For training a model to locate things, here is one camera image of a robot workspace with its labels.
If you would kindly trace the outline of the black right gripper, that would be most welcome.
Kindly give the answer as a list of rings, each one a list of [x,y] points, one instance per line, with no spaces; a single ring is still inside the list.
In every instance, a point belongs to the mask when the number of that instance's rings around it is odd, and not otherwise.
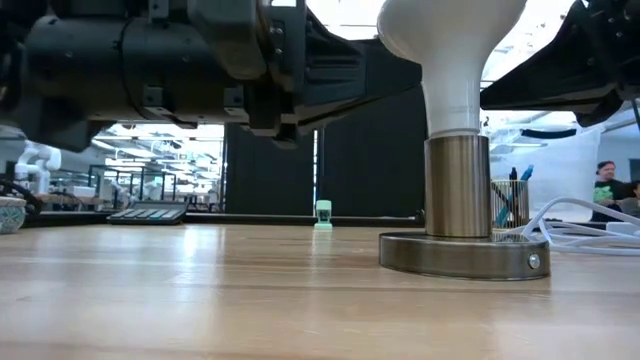
[[[549,44],[480,94],[485,110],[575,111],[590,127],[640,97],[640,0],[573,4]]]

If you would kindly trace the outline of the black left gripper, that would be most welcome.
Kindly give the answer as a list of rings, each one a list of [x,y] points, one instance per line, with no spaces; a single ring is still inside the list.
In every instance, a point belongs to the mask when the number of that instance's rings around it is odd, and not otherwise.
[[[347,40],[332,33],[313,12],[306,15],[303,0],[294,0],[291,7],[274,6],[273,0],[255,2],[256,32],[266,72],[244,92],[248,127],[254,135],[293,149],[299,134],[306,135],[365,106],[414,92],[423,98],[422,87],[416,86],[420,66],[392,54],[379,39]],[[341,107],[298,123],[295,107],[304,87],[304,50],[305,104]]]

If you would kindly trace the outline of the brass lamp socket base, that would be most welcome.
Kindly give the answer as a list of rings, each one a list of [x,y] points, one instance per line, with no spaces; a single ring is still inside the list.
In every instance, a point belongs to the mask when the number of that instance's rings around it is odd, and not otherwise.
[[[489,281],[550,275],[547,241],[493,231],[487,137],[427,140],[424,196],[424,230],[380,234],[380,266],[420,275]]]

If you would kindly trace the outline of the clear plastic storage bin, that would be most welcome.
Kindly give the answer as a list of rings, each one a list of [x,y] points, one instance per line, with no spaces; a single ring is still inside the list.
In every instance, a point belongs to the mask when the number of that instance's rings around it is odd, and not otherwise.
[[[491,177],[505,179],[512,169],[523,174],[532,167],[528,180],[528,208],[532,217],[556,198],[591,202],[600,140],[601,130],[596,128],[562,139],[520,138],[513,143],[491,145]]]

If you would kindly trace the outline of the mint green stapler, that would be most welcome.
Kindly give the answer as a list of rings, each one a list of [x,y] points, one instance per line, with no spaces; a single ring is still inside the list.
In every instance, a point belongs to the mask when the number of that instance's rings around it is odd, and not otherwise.
[[[331,230],[332,202],[330,200],[317,200],[315,204],[316,223],[315,229]]]

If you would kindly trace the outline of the black desk calculator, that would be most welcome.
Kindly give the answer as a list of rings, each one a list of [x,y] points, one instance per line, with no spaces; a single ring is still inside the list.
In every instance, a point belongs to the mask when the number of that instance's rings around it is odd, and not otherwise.
[[[177,225],[185,217],[187,204],[172,201],[139,201],[107,217],[112,225]]]

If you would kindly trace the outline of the patterned ceramic bowl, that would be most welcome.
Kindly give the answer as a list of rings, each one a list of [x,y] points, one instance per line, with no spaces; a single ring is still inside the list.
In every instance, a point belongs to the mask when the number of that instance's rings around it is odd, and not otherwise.
[[[0,197],[0,235],[16,233],[26,218],[26,201],[20,198]]]

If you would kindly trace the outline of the black aluminium table frame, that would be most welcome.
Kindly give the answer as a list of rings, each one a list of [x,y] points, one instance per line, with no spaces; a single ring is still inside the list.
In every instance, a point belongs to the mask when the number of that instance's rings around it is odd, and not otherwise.
[[[39,216],[28,216],[23,228],[61,227],[104,225],[110,213],[106,212],[43,212]],[[182,219],[184,224],[216,224],[216,225],[278,225],[278,226],[313,226],[313,216],[293,215],[244,215],[223,213],[186,213]],[[420,217],[345,217],[334,216],[331,219],[334,227],[384,227],[384,228],[423,228],[424,220]]]

